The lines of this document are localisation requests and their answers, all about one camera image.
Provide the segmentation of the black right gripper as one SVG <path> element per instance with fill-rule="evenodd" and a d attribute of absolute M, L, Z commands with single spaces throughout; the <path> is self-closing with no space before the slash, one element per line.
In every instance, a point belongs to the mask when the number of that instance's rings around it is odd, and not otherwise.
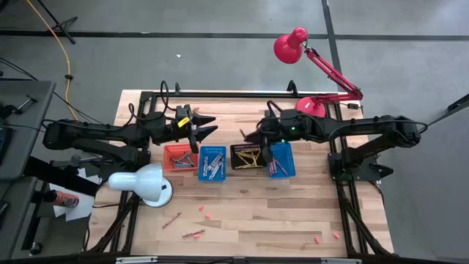
<path fill-rule="evenodd" d="M 277 117 L 268 111 L 267 117 Z M 317 139 L 317 120 L 310 115 L 294 109 L 283 110 L 280 113 L 279 124 L 276 129 L 264 131 L 256 124 L 256 131 L 246 134 L 245 140 L 262 146 L 262 156 L 270 163 L 272 158 L 271 146 L 279 142 L 293 142 L 299 140 L 314 141 Z"/>

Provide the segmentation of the orange plastic basket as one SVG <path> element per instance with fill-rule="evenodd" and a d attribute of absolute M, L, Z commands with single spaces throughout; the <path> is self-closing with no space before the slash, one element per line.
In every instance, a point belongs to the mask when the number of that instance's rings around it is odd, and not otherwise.
<path fill-rule="evenodd" d="M 179 159 L 185 153 L 192 153 L 191 159 L 194 162 L 195 167 L 192 169 L 173 169 L 174 163 L 170 160 Z M 185 158 L 182 161 L 189 163 L 188 159 Z M 191 146 L 189 144 L 168 144 L 163 148 L 163 168 L 166 171 L 176 172 L 176 171 L 188 171 L 188 170 L 195 170 L 199 168 L 199 155 L 197 153 L 193 153 L 191 150 Z"/>

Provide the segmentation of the orange spray can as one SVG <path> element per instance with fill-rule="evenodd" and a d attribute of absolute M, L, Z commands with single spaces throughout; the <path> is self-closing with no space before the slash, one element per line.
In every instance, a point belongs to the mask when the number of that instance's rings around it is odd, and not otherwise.
<path fill-rule="evenodd" d="M 63 208 L 76 208 L 79 203 L 79 197 L 77 195 L 57 190 L 45 192 L 43 194 L 43 200 Z"/>

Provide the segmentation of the white paper sheet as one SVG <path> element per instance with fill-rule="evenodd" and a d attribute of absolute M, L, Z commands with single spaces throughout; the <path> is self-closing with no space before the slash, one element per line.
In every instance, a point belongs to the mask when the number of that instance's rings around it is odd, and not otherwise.
<path fill-rule="evenodd" d="M 92 205 L 94 204 L 95 198 L 86 194 L 81 194 L 76 191 L 71 191 L 61 186 L 49 184 L 50 190 L 62 191 L 66 194 L 74 194 L 79 198 L 78 205 L 75 208 L 65 208 L 61 206 L 53 206 L 55 217 L 65 215 L 65 221 L 72 221 L 75 219 L 81 219 L 87 217 L 92 212 Z"/>

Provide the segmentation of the black beam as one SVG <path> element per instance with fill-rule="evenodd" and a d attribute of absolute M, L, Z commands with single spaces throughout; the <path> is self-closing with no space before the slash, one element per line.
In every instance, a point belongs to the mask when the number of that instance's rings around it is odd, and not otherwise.
<path fill-rule="evenodd" d="M 75 191 L 92 197 L 96 195 L 100 186 L 98 183 L 93 183 L 77 174 L 52 166 L 32 156 L 26 163 L 23 175 L 28 177 L 37 177 L 39 180 L 44 182 L 52 183 L 70 191 Z"/>

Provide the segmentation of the black bar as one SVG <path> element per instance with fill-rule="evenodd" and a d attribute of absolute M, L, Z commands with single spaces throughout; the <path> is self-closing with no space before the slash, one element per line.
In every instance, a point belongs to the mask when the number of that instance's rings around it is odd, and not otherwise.
<path fill-rule="evenodd" d="M 457 113 L 465 108 L 469 107 L 469 93 L 461 97 L 460 99 L 454 101 L 444 109 L 439 109 L 436 114 L 432 116 L 432 118 L 427 123 L 428 127 L 439 122 L 452 114 Z"/>

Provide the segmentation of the red desk lamp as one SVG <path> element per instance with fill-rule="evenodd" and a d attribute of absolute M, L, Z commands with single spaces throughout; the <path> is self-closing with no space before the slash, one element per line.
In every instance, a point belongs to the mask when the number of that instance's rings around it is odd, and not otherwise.
<path fill-rule="evenodd" d="M 363 93 L 349 82 L 337 69 L 324 60 L 315 49 L 308 47 L 308 32 L 303 27 L 295 28 L 292 33 L 280 36 L 273 45 L 274 54 L 285 64 L 294 64 L 306 55 L 327 77 L 341 87 L 346 94 L 315 95 L 301 98 L 295 108 L 315 117 L 326 116 L 326 104 L 340 101 L 362 100 Z"/>

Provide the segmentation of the grey side table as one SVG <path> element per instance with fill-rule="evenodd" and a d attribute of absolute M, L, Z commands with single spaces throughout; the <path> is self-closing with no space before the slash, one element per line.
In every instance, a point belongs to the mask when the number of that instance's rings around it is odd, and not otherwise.
<path fill-rule="evenodd" d="M 50 81 L 0 81 L 0 104 L 20 110 L 0 119 L 0 127 L 12 129 L 11 141 L 0 162 L 0 180 L 16 180 L 23 175 L 55 87 Z"/>

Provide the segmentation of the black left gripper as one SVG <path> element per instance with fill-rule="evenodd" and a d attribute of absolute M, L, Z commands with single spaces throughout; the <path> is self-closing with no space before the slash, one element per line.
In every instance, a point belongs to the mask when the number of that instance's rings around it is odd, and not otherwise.
<path fill-rule="evenodd" d="M 193 153 L 198 153 L 199 148 L 196 142 L 202 142 L 212 132 L 218 129 L 217 125 L 207 127 L 196 127 L 195 125 L 206 125 L 216 120 L 216 117 L 192 114 L 190 122 L 178 127 L 180 120 L 174 118 L 166 123 L 166 115 L 162 111 L 153 111 L 149 113 L 149 134 L 153 144 L 167 142 L 178 142 L 180 139 L 187 138 Z"/>

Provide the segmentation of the black plastic basket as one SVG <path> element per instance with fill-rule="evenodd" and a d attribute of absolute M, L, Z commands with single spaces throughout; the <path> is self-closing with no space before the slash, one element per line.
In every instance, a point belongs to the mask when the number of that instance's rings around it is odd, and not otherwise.
<path fill-rule="evenodd" d="M 244 162 L 241 161 L 236 155 L 235 155 L 235 150 L 245 150 L 248 148 L 259 148 L 260 149 L 260 155 L 258 162 L 263 165 L 263 167 L 267 166 L 266 161 L 262 157 L 262 150 L 258 144 L 233 144 L 230 146 L 230 156 L 231 156 L 231 166 L 232 169 L 234 169 L 235 166 L 240 166 L 243 165 Z"/>

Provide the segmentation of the black metal tool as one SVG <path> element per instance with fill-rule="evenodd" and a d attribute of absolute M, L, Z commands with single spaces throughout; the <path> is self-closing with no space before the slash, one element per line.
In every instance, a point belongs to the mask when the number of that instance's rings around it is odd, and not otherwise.
<path fill-rule="evenodd" d="M 0 119 L 7 119 L 11 114 L 21 115 L 23 110 L 33 103 L 37 102 L 37 99 L 33 98 L 30 95 L 26 95 L 27 100 L 19 106 L 14 105 L 3 105 L 0 103 Z"/>

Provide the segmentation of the blue plastic basket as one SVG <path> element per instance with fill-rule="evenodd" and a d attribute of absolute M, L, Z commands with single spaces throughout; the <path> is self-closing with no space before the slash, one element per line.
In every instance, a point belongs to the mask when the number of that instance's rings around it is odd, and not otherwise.
<path fill-rule="evenodd" d="M 212 172 L 210 168 L 210 164 L 212 163 L 213 159 L 217 156 L 217 154 L 222 153 L 224 156 L 224 176 L 220 177 L 220 170 L 218 170 L 216 176 L 209 180 L 209 176 Z M 202 177 L 202 171 L 204 166 L 204 157 L 208 157 L 208 171 L 207 176 Z M 198 171 L 198 179 L 202 182 L 222 182 L 225 181 L 227 176 L 227 154 L 226 154 L 226 147 L 225 146 L 202 146 L 200 147 L 199 151 L 199 171 Z"/>
<path fill-rule="evenodd" d="M 272 158 L 278 159 L 281 164 L 288 171 L 288 177 L 296 176 L 295 162 L 292 154 L 292 147 L 290 143 L 278 143 L 271 146 Z M 277 173 L 270 176 L 273 179 L 288 178 L 277 166 Z"/>

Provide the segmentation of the white desk lamp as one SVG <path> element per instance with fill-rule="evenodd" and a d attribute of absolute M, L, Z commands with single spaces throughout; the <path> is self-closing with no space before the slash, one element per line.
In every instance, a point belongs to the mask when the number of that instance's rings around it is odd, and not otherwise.
<path fill-rule="evenodd" d="M 148 164 L 136 172 L 115 172 L 108 184 L 114 190 L 132 191 L 153 208 L 165 206 L 173 195 L 171 183 L 163 176 L 162 164 Z"/>

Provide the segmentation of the silver metal bracket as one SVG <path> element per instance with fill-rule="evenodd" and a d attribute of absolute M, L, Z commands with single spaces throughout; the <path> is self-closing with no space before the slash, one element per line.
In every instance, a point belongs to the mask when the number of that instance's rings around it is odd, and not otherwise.
<path fill-rule="evenodd" d="M 118 257 L 115 264 L 155 264 L 157 262 L 157 256 L 132 256 Z"/>
<path fill-rule="evenodd" d="M 328 258 L 321 258 L 320 263 L 321 264 L 362 264 L 362 260 L 351 259 L 351 258 L 328 257 Z"/>

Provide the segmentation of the black tripod stand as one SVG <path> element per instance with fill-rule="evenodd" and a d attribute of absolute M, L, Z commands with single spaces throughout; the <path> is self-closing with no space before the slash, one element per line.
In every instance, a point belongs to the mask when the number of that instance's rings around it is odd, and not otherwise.
<path fill-rule="evenodd" d="M 73 16 L 71 18 L 68 18 L 67 20 L 64 21 L 59 21 L 56 16 L 46 7 L 46 5 L 43 3 L 42 0 L 36 0 L 38 4 L 45 10 L 47 15 L 52 19 L 54 22 L 54 26 L 51 27 L 51 29 L 54 32 L 61 33 L 64 37 L 66 37 L 72 45 L 76 44 L 75 39 L 70 35 L 68 32 L 68 28 L 73 25 L 77 20 L 78 16 Z"/>

